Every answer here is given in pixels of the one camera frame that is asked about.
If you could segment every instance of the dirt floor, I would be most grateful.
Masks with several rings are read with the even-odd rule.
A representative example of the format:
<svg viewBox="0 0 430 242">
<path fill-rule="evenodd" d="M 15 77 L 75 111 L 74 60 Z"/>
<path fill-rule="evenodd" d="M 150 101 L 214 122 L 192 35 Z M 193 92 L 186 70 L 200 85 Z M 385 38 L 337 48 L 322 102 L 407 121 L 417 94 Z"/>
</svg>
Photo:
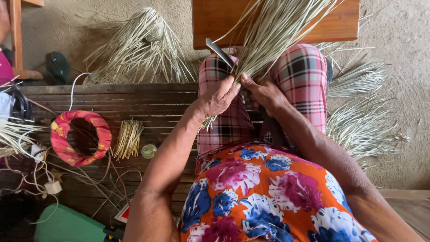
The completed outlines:
<svg viewBox="0 0 430 242">
<path fill-rule="evenodd" d="M 82 60 L 95 41 L 84 26 L 97 20 L 125 19 L 151 6 L 168 22 L 190 55 L 202 57 L 207 51 L 192 51 L 190 0 L 46 0 L 44 8 L 23 2 L 22 33 L 24 66 L 44 71 L 45 56 L 63 52 L 73 68 L 85 71 Z M 384 97 L 396 98 L 393 124 L 399 123 L 411 142 L 398 155 L 383 157 L 369 169 L 376 186 L 390 189 L 430 189 L 430 1 L 363 0 L 361 12 L 377 13 L 353 45 L 375 47 L 368 57 L 382 59 L 388 69 Z M 344 53 L 343 59 L 356 53 Z M 72 71 L 73 77 L 79 72 Z M 336 105 L 344 100 L 331 100 Z"/>
</svg>

